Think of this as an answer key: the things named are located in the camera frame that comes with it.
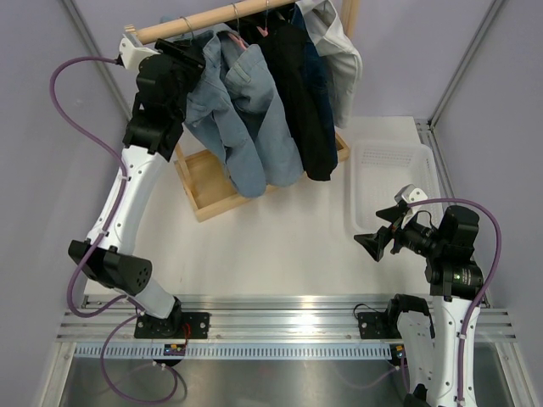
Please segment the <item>light blue buttoned denim skirt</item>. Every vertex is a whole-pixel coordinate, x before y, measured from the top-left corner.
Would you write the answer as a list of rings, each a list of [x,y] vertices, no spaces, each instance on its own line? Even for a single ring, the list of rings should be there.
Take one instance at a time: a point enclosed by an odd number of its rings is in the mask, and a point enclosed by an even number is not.
[[[221,80],[253,140],[266,183],[288,187],[300,178],[304,169],[283,102],[260,47],[248,45],[244,51],[230,39],[229,32],[218,35]]]

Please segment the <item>grey metal hanger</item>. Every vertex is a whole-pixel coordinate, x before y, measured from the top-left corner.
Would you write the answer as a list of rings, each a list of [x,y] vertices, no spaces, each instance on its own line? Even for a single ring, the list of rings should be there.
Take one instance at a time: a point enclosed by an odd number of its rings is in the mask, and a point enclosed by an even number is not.
[[[184,16],[180,16],[179,19],[183,20],[185,22],[186,26],[187,26],[187,30],[183,34],[183,36],[186,37],[190,42],[193,41],[194,38],[195,38],[195,34],[194,34],[195,29],[191,25],[190,21]]]

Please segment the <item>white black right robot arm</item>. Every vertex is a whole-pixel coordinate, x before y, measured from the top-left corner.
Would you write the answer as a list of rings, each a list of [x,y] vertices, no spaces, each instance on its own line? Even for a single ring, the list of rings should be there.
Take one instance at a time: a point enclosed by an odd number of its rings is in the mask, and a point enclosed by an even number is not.
[[[400,368],[409,376],[405,406],[474,406],[475,328],[484,295],[484,276],[473,260],[479,233],[479,205],[452,199],[439,226],[409,218],[400,202],[377,216],[389,222],[373,234],[354,239],[375,260],[388,244],[426,260],[425,276],[432,300],[397,294],[381,318],[404,343]]]

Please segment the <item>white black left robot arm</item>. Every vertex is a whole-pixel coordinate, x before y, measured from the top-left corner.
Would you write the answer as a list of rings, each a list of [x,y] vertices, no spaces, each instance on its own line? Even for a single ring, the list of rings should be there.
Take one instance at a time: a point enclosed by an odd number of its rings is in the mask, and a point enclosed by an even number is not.
[[[120,168],[97,222],[84,241],[70,243],[68,254],[89,280],[140,309],[137,338],[205,338],[208,315],[185,315],[181,301],[152,277],[151,261],[133,253],[154,184],[183,133],[188,94],[205,68],[203,51],[190,40],[159,39],[148,48],[124,37],[117,61],[137,72]]]

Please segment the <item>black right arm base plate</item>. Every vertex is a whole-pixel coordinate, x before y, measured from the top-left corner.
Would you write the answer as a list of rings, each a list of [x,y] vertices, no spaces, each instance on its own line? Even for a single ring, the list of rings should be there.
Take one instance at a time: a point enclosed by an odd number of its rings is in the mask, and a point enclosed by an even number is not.
[[[360,312],[357,314],[358,329],[361,339],[392,339],[394,334],[383,313]]]

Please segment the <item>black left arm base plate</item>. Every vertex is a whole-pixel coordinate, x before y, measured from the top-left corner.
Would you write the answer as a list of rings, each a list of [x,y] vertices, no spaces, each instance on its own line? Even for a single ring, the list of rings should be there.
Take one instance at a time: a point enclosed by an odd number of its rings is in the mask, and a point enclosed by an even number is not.
[[[137,339],[207,339],[210,314],[181,312],[167,319],[150,315],[137,318],[134,337]]]

